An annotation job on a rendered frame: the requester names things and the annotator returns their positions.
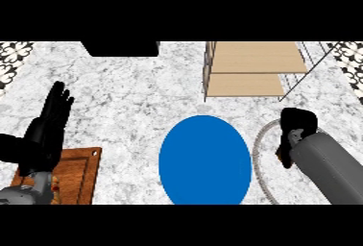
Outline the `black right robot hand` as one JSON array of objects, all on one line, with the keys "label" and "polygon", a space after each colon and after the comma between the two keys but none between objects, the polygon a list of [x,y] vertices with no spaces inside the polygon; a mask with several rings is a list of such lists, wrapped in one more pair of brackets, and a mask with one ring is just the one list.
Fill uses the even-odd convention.
[{"label": "black right robot hand", "polygon": [[282,155],[282,165],[285,168],[292,166],[289,151],[292,149],[288,135],[292,130],[303,129],[301,138],[313,135],[317,130],[317,117],[311,111],[297,108],[285,108],[280,112],[279,125],[282,130],[280,144],[277,150]]}]

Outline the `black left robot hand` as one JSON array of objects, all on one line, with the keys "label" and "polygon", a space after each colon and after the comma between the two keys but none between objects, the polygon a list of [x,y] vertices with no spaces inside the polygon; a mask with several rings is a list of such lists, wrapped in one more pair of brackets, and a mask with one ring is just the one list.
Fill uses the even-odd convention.
[{"label": "black left robot hand", "polygon": [[41,114],[33,119],[24,137],[0,134],[0,160],[18,164],[22,177],[52,172],[59,163],[72,103],[63,82],[55,82]]}]

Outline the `grey round placemat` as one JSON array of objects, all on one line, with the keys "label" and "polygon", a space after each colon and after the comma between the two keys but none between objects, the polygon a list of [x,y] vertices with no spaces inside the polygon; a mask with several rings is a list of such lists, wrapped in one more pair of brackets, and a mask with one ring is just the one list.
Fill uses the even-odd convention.
[{"label": "grey round placemat", "polygon": [[297,164],[285,168],[276,156],[280,144],[279,120],[273,120],[257,134],[252,147],[254,178],[263,205],[329,205],[316,184]]}]

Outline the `pale wood tiered shelf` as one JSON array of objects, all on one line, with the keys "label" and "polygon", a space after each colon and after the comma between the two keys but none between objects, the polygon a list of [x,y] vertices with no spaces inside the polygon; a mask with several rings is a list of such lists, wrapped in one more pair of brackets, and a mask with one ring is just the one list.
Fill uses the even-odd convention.
[{"label": "pale wood tiered shelf", "polygon": [[316,43],[314,60],[304,41],[208,41],[202,93],[208,97],[276,97],[282,101],[341,43]]}]

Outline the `brown wooden cutting board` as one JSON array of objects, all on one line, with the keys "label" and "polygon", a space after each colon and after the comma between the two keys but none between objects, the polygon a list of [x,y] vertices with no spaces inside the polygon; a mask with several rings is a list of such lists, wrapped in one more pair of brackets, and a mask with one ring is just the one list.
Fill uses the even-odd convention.
[{"label": "brown wooden cutting board", "polygon": [[[92,204],[100,154],[100,147],[62,150],[59,163],[50,172],[52,179],[53,176],[59,179],[61,205]],[[9,186],[33,185],[30,175],[22,177],[18,170]]]}]

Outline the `tan and red food item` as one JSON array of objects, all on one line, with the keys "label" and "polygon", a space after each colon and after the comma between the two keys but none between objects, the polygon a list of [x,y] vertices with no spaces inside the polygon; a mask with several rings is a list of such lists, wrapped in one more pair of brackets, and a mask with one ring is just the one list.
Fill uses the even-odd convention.
[{"label": "tan and red food item", "polygon": [[53,192],[52,205],[59,205],[61,204],[59,179],[56,176],[53,176],[52,179],[52,192]]}]

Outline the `blue oval plate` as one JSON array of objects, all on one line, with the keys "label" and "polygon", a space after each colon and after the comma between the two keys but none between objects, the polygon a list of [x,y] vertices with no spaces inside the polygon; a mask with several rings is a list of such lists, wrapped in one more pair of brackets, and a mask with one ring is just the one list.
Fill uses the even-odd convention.
[{"label": "blue oval plate", "polygon": [[170,130],[159,152],[164,191],[176,205],[238,205],[251,183],[251,158],[236,128],[196,115]]}]

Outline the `black appliance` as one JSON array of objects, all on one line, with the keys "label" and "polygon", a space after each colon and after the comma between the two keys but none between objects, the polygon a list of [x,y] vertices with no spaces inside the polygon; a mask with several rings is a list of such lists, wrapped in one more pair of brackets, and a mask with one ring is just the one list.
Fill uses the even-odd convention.
[{"label": "black appliance", "polygon": [[83,45],[93,57],[156,57],[158,41],[84,41]]}]

